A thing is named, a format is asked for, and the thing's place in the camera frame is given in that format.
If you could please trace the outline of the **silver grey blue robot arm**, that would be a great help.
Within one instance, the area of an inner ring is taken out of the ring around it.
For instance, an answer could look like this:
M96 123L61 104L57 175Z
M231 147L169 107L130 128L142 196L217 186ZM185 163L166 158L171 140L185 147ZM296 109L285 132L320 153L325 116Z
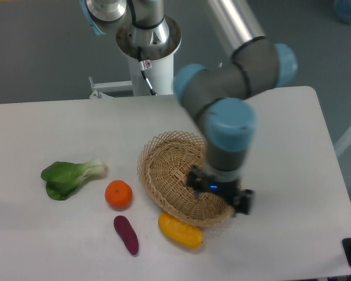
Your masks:
M297 59L285 44L272 44L246 1L208 1L211 19L230 56L215 71L189 64L174 71L181 44L178 24L163 1L81 1L96 35L112 29L126 56L135 96L174 94L207 142L205 165L187 174L197 194L212 193L248 214L254 193L239 188L240 170L256 130L246 100L282 86L297 73Z

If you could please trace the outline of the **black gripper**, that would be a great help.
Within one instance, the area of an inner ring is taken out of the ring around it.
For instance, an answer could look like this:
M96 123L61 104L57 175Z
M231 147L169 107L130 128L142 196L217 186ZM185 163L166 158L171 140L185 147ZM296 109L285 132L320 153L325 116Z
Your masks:
M235 214L249 215L252 208L254 191L239 189L239 179L222 181L216 176L207 175L197 166L192 166L187 174L186 186L199 199L202 193L211 193L222 198L227 204L233 205Z

